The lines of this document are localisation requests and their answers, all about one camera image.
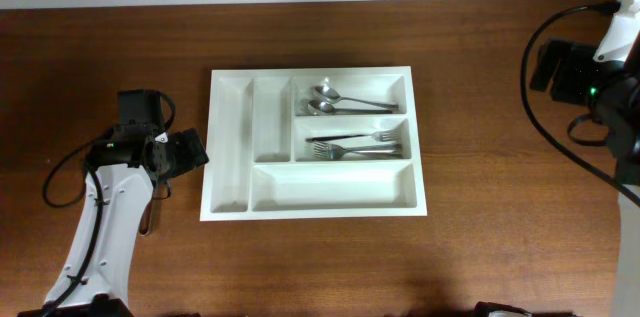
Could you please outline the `steel kitchen tongs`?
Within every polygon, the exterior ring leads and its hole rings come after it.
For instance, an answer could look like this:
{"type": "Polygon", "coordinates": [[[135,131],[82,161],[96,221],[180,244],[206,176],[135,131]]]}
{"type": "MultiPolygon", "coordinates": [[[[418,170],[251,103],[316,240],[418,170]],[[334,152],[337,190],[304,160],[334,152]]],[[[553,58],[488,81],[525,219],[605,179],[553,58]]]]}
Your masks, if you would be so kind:
{"type": "Polygon", "coordinates": [[[157,220],[159,219],[159,213],[161,208],[161,196],[163,192],[163,187],[161,185],[157,185],[153,191],[153,195],[151,201],[147,204],[142,218],[140,220],[138,234],[140,236],[149,236],[153,230],[155,225],[157,224],[157,220]]]}

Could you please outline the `steel tablespoon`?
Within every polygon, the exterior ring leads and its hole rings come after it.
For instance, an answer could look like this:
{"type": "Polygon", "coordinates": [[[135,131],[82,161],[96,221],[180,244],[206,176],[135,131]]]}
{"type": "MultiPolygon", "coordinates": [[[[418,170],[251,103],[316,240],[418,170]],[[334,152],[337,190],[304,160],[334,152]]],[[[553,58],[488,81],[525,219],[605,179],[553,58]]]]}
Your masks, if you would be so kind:
{"type": "Polygon", "coordinates": [[[375,102],[375,101],[368,101],[368,100],[363,100],[358,98],[342,96],[335,89],[326,85],[314,86],[312,88],[312,92],[314,93],[315,96],[321,98],[322,100],[328,103],[352,101],[352,102],[367,104],[367,105],[371,105],[371,106],[375,106],[383,109],[389,109],[389,110],[397,110],[399,108],[399,104],[397,102],[391,102],[391,103],[375,102]]]}

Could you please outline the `dark-handled steel fork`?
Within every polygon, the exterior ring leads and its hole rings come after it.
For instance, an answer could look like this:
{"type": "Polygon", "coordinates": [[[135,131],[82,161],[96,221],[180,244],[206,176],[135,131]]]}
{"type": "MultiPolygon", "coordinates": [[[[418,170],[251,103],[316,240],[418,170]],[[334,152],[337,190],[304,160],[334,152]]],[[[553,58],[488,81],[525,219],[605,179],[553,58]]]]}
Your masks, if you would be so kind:
{"type": "Polygon", "coordinates": [[[323,136],[323,137],[310,137],[306,138],[305,141],[308,143],[314,142],[330,142],[336,140],[343,139],[352,139],[352,138],[372,138],[376,142],[389,142],[398,140],[401,137],[401,133],[396,130],[387,130],[387,131],[377,131],[369,134],[348,134],[348,135],[335,135],[335,136],[323,136]]]}

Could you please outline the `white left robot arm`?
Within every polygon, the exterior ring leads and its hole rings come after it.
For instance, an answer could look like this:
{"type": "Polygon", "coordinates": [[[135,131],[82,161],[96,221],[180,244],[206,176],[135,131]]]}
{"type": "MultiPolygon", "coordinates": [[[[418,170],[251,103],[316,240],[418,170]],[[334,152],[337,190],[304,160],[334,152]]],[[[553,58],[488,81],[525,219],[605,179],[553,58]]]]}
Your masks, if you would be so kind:
{"type": "Polygon", "coordinates": [[[105,296],[128,304],[142,217],[158,186],[209,162],[197,131],[109,136],[89,144],[83,209],[74,239],[41,314],[90,305],[105,296]]]}

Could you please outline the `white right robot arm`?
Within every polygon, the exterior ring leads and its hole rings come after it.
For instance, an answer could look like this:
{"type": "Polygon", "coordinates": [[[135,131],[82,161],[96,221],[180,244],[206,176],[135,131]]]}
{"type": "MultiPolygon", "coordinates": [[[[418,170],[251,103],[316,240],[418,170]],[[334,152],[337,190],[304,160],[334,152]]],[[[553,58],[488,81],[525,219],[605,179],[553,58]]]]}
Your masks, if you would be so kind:
{"type": "Polygon", "coordinates": [[[520,94],[524,111],[537,132],[562,155],[617,190],[620,246],[611,313],[639,313],[639,0],[613,0],[569,8],[552,15],[529,39],[520,66],[520,94]],[[550,39],[536,42],[554,22],[580,12],[610,18],[601,42],[585,45],[550,39]],[[573,131],[584,122],[606,127],[600,140],[573,137],[585,147],[605,147],[616,161],[605,173],[554,138],[531,109],[528,93],[548,91],[556,102],[576,104],[586,113],[572,120],[573,131]]]}

